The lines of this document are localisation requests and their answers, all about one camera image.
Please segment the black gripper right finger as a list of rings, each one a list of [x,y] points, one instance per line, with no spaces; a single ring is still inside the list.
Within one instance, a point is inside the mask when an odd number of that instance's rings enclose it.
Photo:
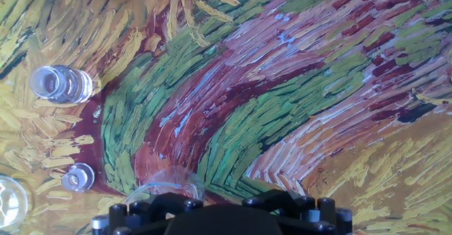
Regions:
[[[272,189],[243,199],[242,206],[263,211],[281,234],[352,235],[352,210],[331,198]]]

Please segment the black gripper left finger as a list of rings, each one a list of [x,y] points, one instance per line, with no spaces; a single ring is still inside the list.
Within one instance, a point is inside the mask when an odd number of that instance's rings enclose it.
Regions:
[[[92,235],[132,234],[148,227],[154,234],[163,234],[168,225],[167,214],[179,215],[203,207],[203,201],[176,193],[151,195],[130,204],[111,205],[108,213],[91,219]]]

